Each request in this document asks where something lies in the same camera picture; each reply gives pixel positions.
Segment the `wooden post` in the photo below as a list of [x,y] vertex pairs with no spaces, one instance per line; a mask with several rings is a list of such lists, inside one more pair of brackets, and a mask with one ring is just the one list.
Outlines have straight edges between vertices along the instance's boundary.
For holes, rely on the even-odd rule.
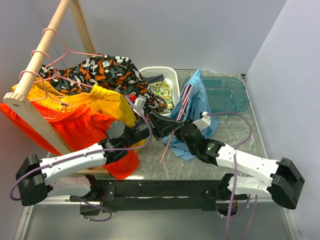
[[[69,7],[70,0],[61,0],[56,9],[48,28],[58,30]],[[55,33],[46,31],[36,48],[39,51],[48,52],[54,40]],[[45,55],[35,52],[28,66],[27,71],[38,72],[44,62]],[[36,76],[25,72],[14,92],[8,92],[3,101],[25,120],[35,131],[37,131],[48,143],[50,143],[61,154],[68,154],[72,149],[59,136],[55,129],[47,120],[37,111],[37,109],[28,101],[27,96],[34,83]]]
[[96,54],[79,0],[71,0],[70,11],[75,21],[76,28],[78,29],[85,52],[88,54]]

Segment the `white laundry basket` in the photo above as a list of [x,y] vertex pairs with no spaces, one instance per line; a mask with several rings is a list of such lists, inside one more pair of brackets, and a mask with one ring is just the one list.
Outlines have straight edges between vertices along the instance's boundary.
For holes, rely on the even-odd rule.
[[171,87],[172,103],[174,106],[177,105],[179,102],[180,90],[178,76],[175,70],[167,66],[149,66],[140,69],[140,73],[144,77],[154,77],[163,74],[164,80],[166,80]]

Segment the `blue cloth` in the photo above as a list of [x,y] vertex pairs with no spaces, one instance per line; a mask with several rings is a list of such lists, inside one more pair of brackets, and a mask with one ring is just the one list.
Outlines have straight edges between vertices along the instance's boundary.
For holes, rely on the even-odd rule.
[[[209,103],[208,103],[206,88],[204,86],[204,81],[202,79],[200,69],[198,69],[197,71],[195,71],[195,73],[192,75],[190,80],[184,86],[182,93],[179,97],[178,104],[173,108],[171,114],[168,117],[177,119],[180,109],[182,108],[182,96],[188,84],[192,85],[192,91],[189,95],[188,105],[186,106],[185,114],[182,116],[181,120],[185,121],[187,119],[191,119],[193,121],[196,121],[200,119],[200,113],[202,112],[211,113]],[[211,135],[214,134],[217,128],[217,125],[218,125],[218,121],[212,117],[211,125],[201,131],[202,135],[205,138],[211,137]],[[163,139],[163,143],[167,144],[169,141],[169,138],[170,138],[170,135],[166,136]],[[176,138],[176,136],[172,137],[170,147],[176,157],[180,157],[185,161],[189,161],[195,158],[194,155],[191,155],[187,145],[179,141]]]

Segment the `teal plastic bin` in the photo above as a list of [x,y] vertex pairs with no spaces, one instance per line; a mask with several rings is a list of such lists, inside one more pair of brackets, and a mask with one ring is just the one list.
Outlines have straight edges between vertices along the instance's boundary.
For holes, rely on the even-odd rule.
[[246,86],[239,79],[219,76],[203,76],[202,79],[212,113],[241,113],[248,109],[250,101]]

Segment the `marble tabletop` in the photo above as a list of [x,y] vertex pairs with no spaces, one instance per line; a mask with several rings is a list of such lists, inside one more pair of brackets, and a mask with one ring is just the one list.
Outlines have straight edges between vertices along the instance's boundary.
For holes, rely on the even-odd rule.
[[[179,71],[177,76],[180,87],[185,79],[190,77],[194,71]],[[217,77],[234,77],[243,81],[240,74],[217,74],[211,72],[202,72],[203,76]],[[252,126],[251,139],[242,145],[239,150],[264,157],[262,144],[259,138],[257,125],[251,107],[242,113],[248,119]],[[238,142],[245,139],[249,134],[247,124],[238,116],[224,115],[217,116],[219,124],[211,137],[212,139],[224,142],[230,146],[235,146]],[[219,180],[226,173],[233,173],[234,170],[227,167],[215,166],[206,164],[194,158],[190,161],[176,157],[171,149],[166,152],[163,162],[160,164],[160,159],[165,150],[165,145],[162,141],[157,141],[154,138],[151,143],[138,152],[140,164],[136,171],[127,179],[136,180]]]

